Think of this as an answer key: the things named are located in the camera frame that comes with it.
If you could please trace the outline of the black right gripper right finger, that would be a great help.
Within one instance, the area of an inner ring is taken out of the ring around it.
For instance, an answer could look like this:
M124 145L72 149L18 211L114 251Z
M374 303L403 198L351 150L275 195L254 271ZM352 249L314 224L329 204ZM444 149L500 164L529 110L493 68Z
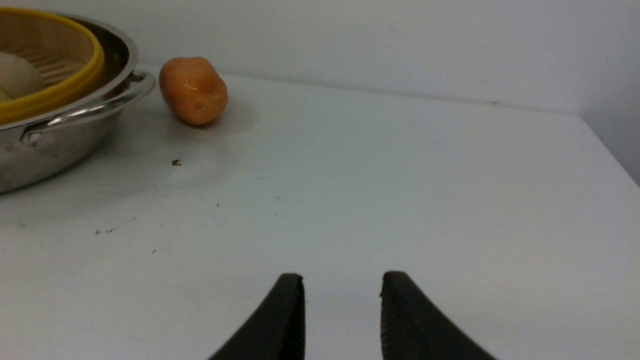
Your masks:
M381 288L384 360L493 360L403 271L387 271Z

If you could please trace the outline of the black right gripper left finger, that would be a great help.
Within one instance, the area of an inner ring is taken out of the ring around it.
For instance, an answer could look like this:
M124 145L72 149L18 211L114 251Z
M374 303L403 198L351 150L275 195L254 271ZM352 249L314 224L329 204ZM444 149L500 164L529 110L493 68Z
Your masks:
M301 275L283 273L253 314L211 360L304 360L306 293Z

